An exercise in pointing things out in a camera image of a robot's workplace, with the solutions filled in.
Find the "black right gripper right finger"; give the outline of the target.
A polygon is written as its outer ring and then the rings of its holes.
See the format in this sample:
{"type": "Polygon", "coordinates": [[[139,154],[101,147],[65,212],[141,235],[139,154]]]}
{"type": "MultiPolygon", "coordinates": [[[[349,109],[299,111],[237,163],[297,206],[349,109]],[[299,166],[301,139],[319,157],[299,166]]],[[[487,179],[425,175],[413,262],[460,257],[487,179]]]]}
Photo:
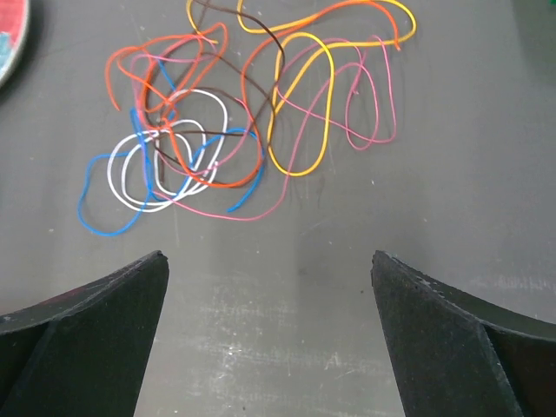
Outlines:
{"type": "Polygon", "coordinates": [[[371,281],[407,416],[553,416],[555,326],[377,251],[371,281]]]}

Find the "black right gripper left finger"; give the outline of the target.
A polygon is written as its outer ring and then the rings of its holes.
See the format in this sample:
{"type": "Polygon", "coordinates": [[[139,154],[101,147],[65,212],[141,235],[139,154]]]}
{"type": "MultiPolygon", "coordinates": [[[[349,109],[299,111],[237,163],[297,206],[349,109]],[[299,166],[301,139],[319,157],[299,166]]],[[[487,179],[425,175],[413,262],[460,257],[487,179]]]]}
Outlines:
{"type": "Polygon", "coordinates": [[[3,416],[132,416],[169,282],[154,251],[1,317],[3,416]]]}

